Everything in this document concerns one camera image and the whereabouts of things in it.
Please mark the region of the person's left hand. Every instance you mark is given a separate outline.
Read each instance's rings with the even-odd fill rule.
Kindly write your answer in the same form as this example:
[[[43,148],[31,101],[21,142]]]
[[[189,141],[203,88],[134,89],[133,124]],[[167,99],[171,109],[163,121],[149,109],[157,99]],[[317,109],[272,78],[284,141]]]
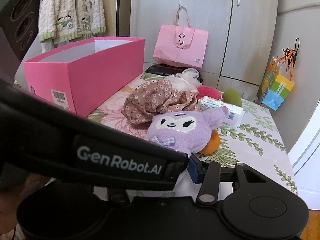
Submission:
[[[1,239],[23,239],[17,230],[16,211],[21,201],[45,186],[50,178],[30,173],[20,185],[1,191]]]

